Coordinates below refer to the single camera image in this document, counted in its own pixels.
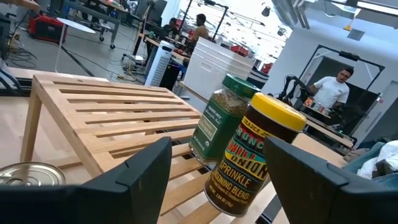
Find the chili onion jar yellow lid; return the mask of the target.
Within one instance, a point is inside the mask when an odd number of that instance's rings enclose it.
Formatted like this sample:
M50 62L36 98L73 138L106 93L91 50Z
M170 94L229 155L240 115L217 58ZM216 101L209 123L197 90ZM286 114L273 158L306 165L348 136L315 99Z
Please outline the chili onion jar yellow lid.
M306 117L293 107L256 93L205 183L209 202L228 215L245 215L269 176L263 155L265 139L275 137L291 144L306 123Z

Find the wooden slatted shelf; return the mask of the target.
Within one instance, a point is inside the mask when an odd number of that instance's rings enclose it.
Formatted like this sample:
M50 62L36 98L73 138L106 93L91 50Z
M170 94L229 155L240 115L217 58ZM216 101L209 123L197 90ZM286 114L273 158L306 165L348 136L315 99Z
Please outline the wooden slatted shelf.
M159 224L289 224L272 184L267 184L249 208L235 218L217 211L203 186L209 173L191 154L188 140L200 112L165 88L122 84L99 78L37 72L25 123L20 160L31 161L41 112L50 115L50 141L63 141L64 158L54 165L77 167L96 177L162 137L170 137L172 165Z

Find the person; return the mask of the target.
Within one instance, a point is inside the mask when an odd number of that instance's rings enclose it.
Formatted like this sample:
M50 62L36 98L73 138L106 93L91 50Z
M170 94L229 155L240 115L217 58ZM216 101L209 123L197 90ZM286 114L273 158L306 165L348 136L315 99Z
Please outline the person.
M177 19L172 17L169 20L169 23L163 26L163 30L166 33L173 33L173 35L177 35L178 34L178 28L177 28Z
M196 43L200 37L206 40L209 39L209 33L208 29L205 26L205 22L206 22L206 16L204 14L198 14L196 17L197 28L195 29L193 35L190 38L191 43Z
M310 85L313 99L323 107L331 109L345 104L349 97L346 81L354 74L354 68L342 69L336 77L323 77Z

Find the white round table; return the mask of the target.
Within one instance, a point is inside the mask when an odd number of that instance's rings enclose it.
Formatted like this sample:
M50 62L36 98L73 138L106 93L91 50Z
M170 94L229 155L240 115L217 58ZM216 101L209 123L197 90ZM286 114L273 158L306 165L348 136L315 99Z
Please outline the white round table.
M61 17L57 17L56 20L58 20L59 22L62 23L62 31L61 31L61 35L60 35L60 39L59 39L59 43L58 43L58 52L57 52L57 58L55 61L55 66L54 66L54 70L57 73L57 68L58 68L58 63L59 63L59 59L60 59L60 53L61 53L61 49L62 49L62 44L64 41L64 36L65 36L65 31L66 31L66 26L68 27L72 27L74 29L86 32L86 33L90 33L90 34L95 34L96 32L93 29L90 29L87 26L81 25L77 22L71 21L69 19L64 19Z

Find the red box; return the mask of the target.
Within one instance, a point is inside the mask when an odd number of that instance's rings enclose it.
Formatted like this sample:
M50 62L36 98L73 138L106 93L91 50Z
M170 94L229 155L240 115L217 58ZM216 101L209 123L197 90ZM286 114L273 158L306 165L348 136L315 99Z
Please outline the red box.
M64 23L54 17L45 15L32 16L29 18L27 33L34 39L44 40L58 44L66 40L67 28L62 34Z

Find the pile of clothes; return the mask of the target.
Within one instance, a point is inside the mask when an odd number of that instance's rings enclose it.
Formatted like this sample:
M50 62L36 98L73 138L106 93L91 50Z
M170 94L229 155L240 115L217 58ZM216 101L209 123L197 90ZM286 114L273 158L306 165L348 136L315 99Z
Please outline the pile of clothes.
M377 142L371 148L345 156L343 170L387 187L398 189L398 140Z

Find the grey rolling table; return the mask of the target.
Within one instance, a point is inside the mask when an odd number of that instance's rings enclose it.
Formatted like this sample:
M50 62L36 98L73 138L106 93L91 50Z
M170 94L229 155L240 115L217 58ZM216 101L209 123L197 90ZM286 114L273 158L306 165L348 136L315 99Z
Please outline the grey rolling table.
M104 41L104 33L111 33L111 49L115 49L115 38L121 25L122 15L127 13L117 0L63 0L61 15L64 18L87 24L99 32L99 40Z

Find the white storage bins stack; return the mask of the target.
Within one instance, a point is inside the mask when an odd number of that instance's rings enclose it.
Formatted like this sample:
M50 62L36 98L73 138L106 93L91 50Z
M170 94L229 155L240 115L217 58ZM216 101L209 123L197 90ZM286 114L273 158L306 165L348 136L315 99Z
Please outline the white storage bins stack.
M227 74L247 79L254 62L202 37L190 57L184 85L205 99L222 87Z

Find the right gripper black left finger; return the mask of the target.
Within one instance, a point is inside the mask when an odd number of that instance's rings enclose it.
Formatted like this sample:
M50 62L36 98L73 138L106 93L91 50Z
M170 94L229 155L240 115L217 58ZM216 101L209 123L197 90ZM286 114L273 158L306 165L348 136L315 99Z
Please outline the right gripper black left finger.
M171 159L163 137L81 185L0 185L0 224L156 224Z

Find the green herb jar green lid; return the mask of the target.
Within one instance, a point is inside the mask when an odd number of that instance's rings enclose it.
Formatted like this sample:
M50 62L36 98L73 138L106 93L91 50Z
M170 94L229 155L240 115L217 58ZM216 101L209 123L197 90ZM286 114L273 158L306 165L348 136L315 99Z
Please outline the green herb jar green lid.
M224 150L245 115L249 102L260 89L237 76L227 74L222 87L211 95L189 146L204 164L222 159Z

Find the white tower fan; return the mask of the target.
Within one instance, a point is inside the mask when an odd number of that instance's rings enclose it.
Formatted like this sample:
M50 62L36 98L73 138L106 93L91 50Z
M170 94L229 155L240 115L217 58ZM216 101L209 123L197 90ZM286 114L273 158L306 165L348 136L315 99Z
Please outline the white tower fan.
M152 56L150 57L151 61L144 83L145 86L160 86L173 50L174 45L162 40L157 46L157 50L152 51Z

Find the wooden desk grey legs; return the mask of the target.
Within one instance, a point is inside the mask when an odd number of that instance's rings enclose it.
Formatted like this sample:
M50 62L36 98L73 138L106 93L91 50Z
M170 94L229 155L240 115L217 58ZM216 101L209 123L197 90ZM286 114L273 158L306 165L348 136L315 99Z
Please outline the wooden desk grey legs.
M322 145L342 156L347 155L353 149L356 142L353 138L345 134L338 133L333 128L311 116L305 115L305 117L307 119L307 123L303 132L307 136L310 136Z

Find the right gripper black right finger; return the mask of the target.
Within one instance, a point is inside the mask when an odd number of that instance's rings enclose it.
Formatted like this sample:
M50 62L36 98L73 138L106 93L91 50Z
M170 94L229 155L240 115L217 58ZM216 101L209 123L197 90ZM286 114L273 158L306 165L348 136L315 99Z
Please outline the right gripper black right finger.
M290 224L398 224L398 186L364 179L275 137L265 139L264 158Z

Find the blue tuna can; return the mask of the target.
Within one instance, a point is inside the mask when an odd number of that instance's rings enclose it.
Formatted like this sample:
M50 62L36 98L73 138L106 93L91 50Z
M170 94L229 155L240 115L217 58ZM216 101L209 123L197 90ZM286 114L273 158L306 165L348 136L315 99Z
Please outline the blue tuna can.
M63 185L61 169L43 162L20 162L0 168L0 185Z

